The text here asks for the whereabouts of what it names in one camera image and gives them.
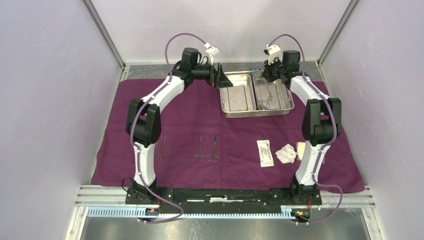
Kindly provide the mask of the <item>steel two-compartment tray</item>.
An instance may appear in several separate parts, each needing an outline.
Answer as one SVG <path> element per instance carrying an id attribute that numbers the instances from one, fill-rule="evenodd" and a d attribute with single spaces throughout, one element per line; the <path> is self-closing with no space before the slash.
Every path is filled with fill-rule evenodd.
<path id="1" fill-rule="evenodd" d="M 295 104 L 291 91 L 276 80 L 268 82 L 259 74 L 251 71 L 231 71 L 225 75 L 233 83 L 233 87 L 221 88 L 221 110 L 226 118 L 250 118 L 281 116 L 294 109 Z M 275 89 L 277 93 L 277 109 L 264 109 L 264 98 L 267 87 Z"/>

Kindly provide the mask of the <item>steel surgical scissors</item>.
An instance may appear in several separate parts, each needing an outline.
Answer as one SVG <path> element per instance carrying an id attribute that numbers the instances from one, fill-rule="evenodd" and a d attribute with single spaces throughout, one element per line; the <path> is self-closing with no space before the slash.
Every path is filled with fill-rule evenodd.
<path id="1" fill-rule="evenodd" d="M 219 157 L 216 155 L 216 151 L 217 151 L 217 137 L 214 136 L 213 145 L 212 145 L 212 153 L 207 158 L 208 162 L 216 163 L 219 161 Z"/>

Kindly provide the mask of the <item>white gauze pad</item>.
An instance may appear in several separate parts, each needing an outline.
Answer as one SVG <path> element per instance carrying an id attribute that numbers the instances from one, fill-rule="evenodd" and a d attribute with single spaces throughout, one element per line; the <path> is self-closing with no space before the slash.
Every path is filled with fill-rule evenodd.
<path id="1" fill-rule="evenodd" d="M 296 143 L 297 159 L 299 161 L 302 161 L 302 159 L 303 159 L 305 148 L 306 148 L 305 142 L 297 142 Z"/>

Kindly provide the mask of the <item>steel forceps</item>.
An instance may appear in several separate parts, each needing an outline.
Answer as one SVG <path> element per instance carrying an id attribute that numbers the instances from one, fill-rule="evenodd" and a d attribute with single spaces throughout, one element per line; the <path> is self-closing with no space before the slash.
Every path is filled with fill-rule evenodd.
<path id="1" fill-rule="evenodd" d="M 157 149 L 158 149 L 158 147 L 159 147 L 159 141 L 157 141 L 156 143 L 155 143 L 155 145 L 154 145 L 154 148 L 153 148 L 153 157 L 155 157 L 156 156 L 156 153 L 157 153 Z"/>
<path id="2" fill-rule="evenodd" d="M 163 160 L 163 155 L 164 155 L 164 149 L 165 149 L 165 143 L 166 143 L 166 136 L 164 135 L 161 138 L 161 145 L 160 145 L 160 161 Z"/>

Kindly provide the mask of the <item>green suture packet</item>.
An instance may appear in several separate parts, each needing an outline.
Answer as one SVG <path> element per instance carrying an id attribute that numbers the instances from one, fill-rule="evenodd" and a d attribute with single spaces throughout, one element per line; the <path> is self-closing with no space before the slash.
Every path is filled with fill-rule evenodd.
<path id="1" fill-rule="evenodd" d="M 273 167 L 274 159 L 273 159 L 271 148 L 270 148 L 270 141 L 257 140 L 256 143 L 257 143 L 257 147 L 259 151 L 260 166 L 262 168 Z"/>

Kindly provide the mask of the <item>steel needle holder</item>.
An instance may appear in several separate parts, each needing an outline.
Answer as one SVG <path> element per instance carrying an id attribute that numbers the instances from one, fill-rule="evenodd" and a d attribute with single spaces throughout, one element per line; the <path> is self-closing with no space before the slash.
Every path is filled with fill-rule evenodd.
<path id="1" fill-rule="evenodd" d="M 202 143 L 203 143 L 203 137 L 201 136 L 199 140 L 199 146 L 198 146 L 197 152 L 192 155 L 191 161 L 200 161 L 200 162 L 205 161 L 205 156 L 202 154 Z"/>

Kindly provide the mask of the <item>white gauze packet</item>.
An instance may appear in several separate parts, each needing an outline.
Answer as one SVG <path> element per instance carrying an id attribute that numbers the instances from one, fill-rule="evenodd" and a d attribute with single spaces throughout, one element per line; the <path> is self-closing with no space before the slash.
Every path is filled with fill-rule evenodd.
<path id="1" fill-rule="evenodd" d="M 281 149 L 277 150 L 275 154 L 282 164 L 293 164 L 297 157 L 295 148 L 290 144 L 286 144 Z"/>

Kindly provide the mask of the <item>steel hemostat clamp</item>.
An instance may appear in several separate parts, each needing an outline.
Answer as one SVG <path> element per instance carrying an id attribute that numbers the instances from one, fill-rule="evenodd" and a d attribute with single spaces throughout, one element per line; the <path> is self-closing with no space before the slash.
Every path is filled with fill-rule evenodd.
<path id="1" fill-rule="evenodd" d="M 277 93 L 273 87 L 266 88 L 267 95 L 264 97 L 263 108 L 265 110 L 275 110 L 278 107 Z"/>

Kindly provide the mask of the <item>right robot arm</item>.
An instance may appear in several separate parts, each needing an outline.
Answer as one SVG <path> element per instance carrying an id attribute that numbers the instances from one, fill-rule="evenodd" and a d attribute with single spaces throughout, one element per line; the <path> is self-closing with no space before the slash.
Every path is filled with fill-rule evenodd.
<path id="1" fill-rule="evenodd" d="M 325 154 L 341 134 L 342 102 L 323 93 L 305 72 L 300 70 L 301 53 L 281 51 L 276 45 L 264 50 L 262 77 L 269 83 L 281 81 L 304 104 L 302 135 L 305 149 L 301 164 L 289 187 L 289 199 L 302 204 L 317 194 L 318 175 Z"/>

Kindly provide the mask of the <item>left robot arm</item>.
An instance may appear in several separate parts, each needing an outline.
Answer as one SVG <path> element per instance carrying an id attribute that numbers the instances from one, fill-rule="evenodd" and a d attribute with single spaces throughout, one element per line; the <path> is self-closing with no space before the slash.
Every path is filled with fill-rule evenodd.
<path id="1" fill-rule="evenodd" d="M 134 148 L 135 174 L 130 190 L 145 204 L 153 203 L 157 190 L 151 185 L 156 180 L 154 170 L 155 145 L 162 133 L 161 111 L 195 80 L 204 80 L 214 88 L 233 86 L 225 75 L 222 64 L 214 65 L 219 53 L 217 46 L 206 49 L 206 62 L 199 60 L 196 48 L 186 47 L 164 81 L 145 97 L 130 101 L 125 129 Z"/>

